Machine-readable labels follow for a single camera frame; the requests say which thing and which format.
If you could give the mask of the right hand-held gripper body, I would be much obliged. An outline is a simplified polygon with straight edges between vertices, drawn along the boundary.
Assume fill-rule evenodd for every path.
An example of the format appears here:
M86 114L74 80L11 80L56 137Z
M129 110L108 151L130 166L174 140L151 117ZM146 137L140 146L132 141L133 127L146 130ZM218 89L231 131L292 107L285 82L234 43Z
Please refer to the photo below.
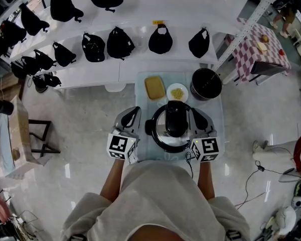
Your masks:
M190 136L192 156L199 163L215 161L220 155L220 138L216 131L201 132Z

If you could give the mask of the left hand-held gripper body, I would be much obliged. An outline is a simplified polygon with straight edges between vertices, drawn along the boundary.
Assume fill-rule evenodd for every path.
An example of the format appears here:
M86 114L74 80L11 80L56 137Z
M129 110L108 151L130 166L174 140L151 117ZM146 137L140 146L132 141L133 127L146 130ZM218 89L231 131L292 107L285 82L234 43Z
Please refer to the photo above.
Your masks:
M112 158L130 160L139 142L138 128L112 128L108 134L106 151Z

